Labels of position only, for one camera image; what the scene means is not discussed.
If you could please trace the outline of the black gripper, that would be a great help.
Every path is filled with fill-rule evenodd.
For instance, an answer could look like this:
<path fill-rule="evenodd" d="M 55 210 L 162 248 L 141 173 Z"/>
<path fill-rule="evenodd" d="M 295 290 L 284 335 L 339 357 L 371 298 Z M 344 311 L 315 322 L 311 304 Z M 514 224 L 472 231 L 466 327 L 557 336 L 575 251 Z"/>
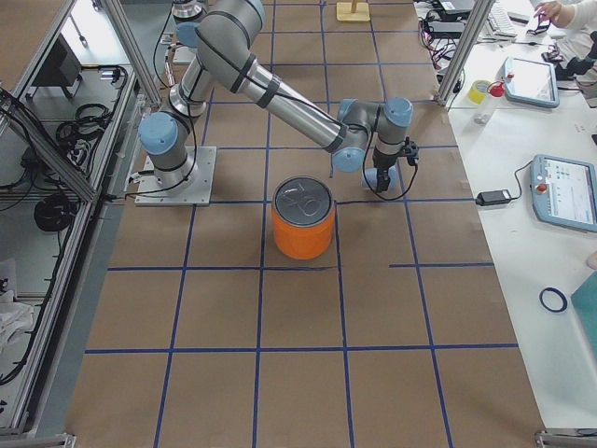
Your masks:
<path fill-rule="evenodd" d="M 374 150 L 374 168 L 376 170 L 376 191 L 384 192 L 389 188 L 389 179 L 396 175 L 397 154 L 386 154 Z"/>

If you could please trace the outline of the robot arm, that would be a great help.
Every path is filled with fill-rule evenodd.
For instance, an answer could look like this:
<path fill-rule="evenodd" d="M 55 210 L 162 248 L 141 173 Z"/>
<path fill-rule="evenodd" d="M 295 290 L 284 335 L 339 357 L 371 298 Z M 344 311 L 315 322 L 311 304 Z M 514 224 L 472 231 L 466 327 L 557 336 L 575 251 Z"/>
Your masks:
<path fill-rule="evenodd" d="M 330 153 L 334 168 L 362 172 L 376 193 L 390 188 L 398 159 L 418 165 L 418 147 L 407 135 L 413 112 L 408 99 L 383 104 L 344 99 L 331 117 L 259 63 L 251 46 L 266 19 L 261 2 L 218 1 L 208 7 L 203 1 L 175 1 L 172 14 L 179 42 L 194 49 L 195 57 L 167 103 L 139 126 L 159 192 L 183 190 L 199 172 L 199 155 L 187 152 L 185 142 L 214 83 L 308 137 Z"/>

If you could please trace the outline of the person hand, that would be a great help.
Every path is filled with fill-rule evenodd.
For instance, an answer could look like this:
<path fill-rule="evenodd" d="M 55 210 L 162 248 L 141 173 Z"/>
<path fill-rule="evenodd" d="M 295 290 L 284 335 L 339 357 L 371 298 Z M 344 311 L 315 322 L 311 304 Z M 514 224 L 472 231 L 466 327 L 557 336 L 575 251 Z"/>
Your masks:
<path fill-rule="evenodd" d="M 545 1 L 535 7 L 535 17 L 549 20 L 557 28 L 567 27 L 575 16 L 575 8 L 560 1 Z"/>

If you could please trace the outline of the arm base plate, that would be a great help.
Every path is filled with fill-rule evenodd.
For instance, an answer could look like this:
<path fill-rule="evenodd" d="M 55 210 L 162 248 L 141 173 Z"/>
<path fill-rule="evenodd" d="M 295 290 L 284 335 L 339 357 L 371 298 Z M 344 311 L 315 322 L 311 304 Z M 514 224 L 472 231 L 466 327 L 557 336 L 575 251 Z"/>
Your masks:
<path fill-rule="evenodd" d="M 187 160 L 178 169 L 156 169 L 146 156 L 144 169 L 152 171 L 139 183 L 134 202 L 139 206 L 185 206 L 210 204 L 215 171 L 216 147 L 186 146 Z"/>

